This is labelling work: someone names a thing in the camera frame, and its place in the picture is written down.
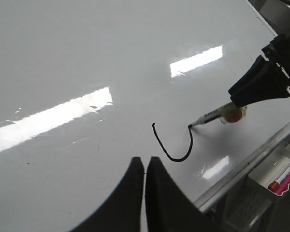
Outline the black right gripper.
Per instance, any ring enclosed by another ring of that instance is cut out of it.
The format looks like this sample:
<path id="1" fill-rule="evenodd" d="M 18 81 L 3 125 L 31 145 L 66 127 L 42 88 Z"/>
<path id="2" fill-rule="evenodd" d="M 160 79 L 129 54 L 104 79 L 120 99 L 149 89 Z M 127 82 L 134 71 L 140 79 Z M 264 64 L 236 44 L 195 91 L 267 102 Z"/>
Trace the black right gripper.
<path id="1" fill-rule="evenodd" d="M 290 30 L 277 35 L 262 51 L 286 72 L 290 87 Z M 237 107 L 290 96 L 285 87 L 280 87 L 279 68 L 272 61 L 258 56 L 249 70 L 228 90 L 231 101 Z"/>

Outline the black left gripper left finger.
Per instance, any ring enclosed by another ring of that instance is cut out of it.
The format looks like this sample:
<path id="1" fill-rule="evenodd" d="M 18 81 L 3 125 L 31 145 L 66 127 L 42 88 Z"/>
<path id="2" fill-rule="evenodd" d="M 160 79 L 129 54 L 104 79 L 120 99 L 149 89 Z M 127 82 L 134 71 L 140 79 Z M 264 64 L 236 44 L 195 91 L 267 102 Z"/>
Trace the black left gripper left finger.
<path id="1" fill-rule="evenodd" d="M 143 200 L 144 167 L 133 157 L 114 191 L 73 232 L 139 232 Z"/>

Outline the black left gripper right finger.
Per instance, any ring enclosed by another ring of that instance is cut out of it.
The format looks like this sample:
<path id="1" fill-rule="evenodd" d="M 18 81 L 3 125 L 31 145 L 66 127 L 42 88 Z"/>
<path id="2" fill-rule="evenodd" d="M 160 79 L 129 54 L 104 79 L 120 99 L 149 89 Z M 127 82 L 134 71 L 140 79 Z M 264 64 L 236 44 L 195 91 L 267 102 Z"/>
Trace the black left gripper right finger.
<path id="1" fill-rule="evenodd" d="M 210 219 L 183 194 L 158 157 L 152 157 L 147 168 L 145 209 L 149 232 L 217 230 Z"/>

